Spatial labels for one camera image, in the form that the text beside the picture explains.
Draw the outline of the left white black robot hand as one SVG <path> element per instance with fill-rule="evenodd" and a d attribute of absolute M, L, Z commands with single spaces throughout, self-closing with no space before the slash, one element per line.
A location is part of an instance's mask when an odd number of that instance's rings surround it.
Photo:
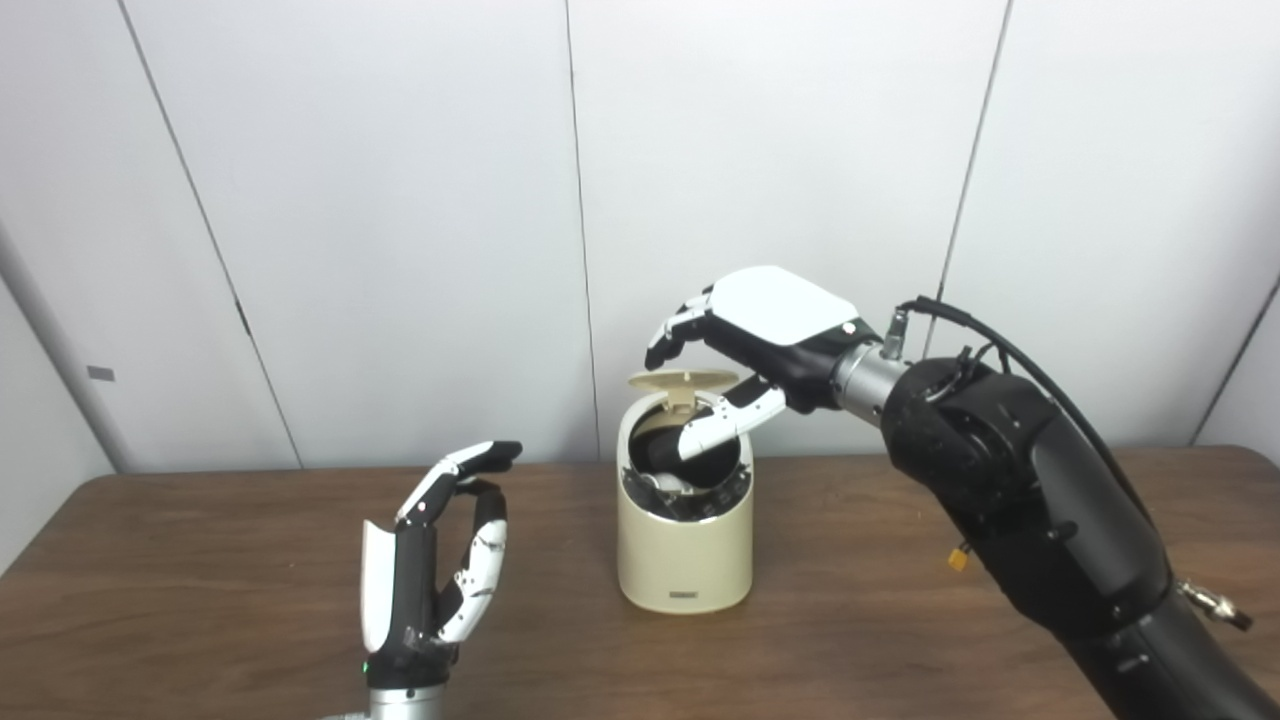
<path fill-rule="evenodd" d="M 484 441 L 436 461 L 384 530 L 362 528 L 360 614 L 364 674 L 371 693 L 390 705 L 425 700 L 443 687 L 458 650 L 488 611 L 506 560 L 508 510 L 486 475 L 508 471 L 518 441 Z M 458 496 L 475 500 L 472 537 L 460 569 L 436 587 L 436 523 Z"/>

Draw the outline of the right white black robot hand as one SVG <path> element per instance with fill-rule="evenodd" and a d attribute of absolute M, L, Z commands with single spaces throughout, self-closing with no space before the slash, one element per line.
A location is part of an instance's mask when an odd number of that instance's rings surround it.
<path fill-rule="evenodd" d="M 855 306 L 780 266 L 751 266 L 719 278 L 666 319 L 649 341 L 645 368 L 676 359 L 701 342 L 751 374 L 710 409 L 648 450 L 657 471 L 748 434 L 785 410 L 838 410 L 837 368 L 879 337 Z"/>

